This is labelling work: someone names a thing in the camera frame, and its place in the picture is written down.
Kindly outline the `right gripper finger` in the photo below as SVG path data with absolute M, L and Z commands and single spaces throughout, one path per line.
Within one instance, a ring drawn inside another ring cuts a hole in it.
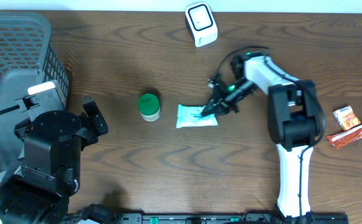
M 217 93 L 213 93 L 209 98 L 206 106 L 201 112 L 202 117 L 209 115 L 222 115 L 223 110 L 221 108 L 222 96 Z
M 228 114 L 231 110 L 228 105 L 218 104 L 213 107 L 212 113 L 216 116 Z

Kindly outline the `light blue wipes pack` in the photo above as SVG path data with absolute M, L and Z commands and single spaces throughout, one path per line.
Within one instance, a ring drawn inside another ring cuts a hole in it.
M 205 106 L 178 105 L 176 128 L 217 126 L 216 117 L 211 114 L 202 116 Z

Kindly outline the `small orange carton box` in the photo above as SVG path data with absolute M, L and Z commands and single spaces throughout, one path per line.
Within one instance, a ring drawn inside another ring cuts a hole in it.
M 350 105 L 334 110 L 333 115 L 344 131 L 361 124 Z

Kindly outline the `red Top snack bar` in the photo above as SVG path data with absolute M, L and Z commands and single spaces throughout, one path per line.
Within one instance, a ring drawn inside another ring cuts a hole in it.
M 349 145 L 357 140 L 362 139 L 362 124 L 357 125 L 347 131 L 338 134 L 329 135 L 326 137 L 330 144 L 339 149 L 343 146 Z

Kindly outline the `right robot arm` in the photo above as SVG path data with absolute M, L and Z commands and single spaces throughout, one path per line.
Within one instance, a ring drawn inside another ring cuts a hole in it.
M 267 95 L 267 129 L 280 159 L 277 209 L 287 222 L 308 223 L 310 158 L 326 126 L 315 84 L 289 75 L 274 63 L 269 53 L 231 55 L 236 80 L 226 85 L 216 72 L 209 79 L 212 95 L 201 115 L 236 113 L 238 102 L 256 90 Z

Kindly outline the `green lid jar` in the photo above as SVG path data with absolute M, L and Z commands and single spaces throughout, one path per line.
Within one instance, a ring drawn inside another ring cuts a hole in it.
M 161 106 L 158 97 L 151 93 L 140 96 L 138 110 L 145 121 L 156 121 L 161 116 Z

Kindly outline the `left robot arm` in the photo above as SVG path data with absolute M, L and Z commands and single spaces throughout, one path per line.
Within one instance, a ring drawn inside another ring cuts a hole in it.
M 14 128 L 24 156 L 0 183 L 0 223 L 64 223 L 80 188 L 80 153 L 108 132 L 107 123 L 91 97 L 76 115 L 55 89 L 18 98 L 11 109 L 29 116 Z

